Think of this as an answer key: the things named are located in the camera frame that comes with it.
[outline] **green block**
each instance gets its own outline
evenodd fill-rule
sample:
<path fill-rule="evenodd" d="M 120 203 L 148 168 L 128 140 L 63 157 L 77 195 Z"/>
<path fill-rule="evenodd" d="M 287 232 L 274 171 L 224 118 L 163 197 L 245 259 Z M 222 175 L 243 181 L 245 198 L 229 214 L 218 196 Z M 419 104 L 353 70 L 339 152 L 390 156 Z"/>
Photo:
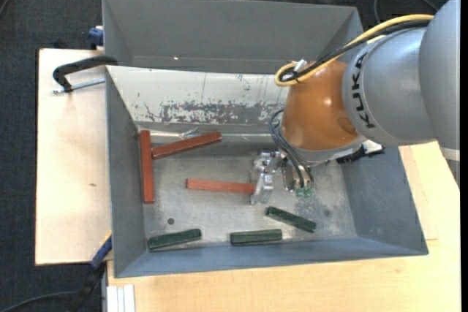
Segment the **green block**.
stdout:
<path fill-rule="evenodd" d="M 268 207 L 266 211 L 267 217 L 272 218 L 285 224 L 297 227 L 298 229 L 305 230 L 306 232 L 315 232 L 317 224 L 313 221 L 307 220 L 306 218 L 293 215 L 292 213 L 286 212 L 285 210 L 280 210 L 275 207 Z"/>
<path fill-rule="evenodd" d="M 230 235 L 231 244 L 233 246 L 262 245 L 279 242 L 281 239 L 283 239 L 281 229 L 236 232 Z"/>
<path fill-rule="evenodd" d="M 157 237 L 148 239 L 148 249 L 149 251 L 155 251 L 164 247 L 193 242 L 194 240 L 200 240 L 201 238 L 202 232 L 200 229 L 191 229 L 186 230 L 185 232 L 158 235 Z"/>

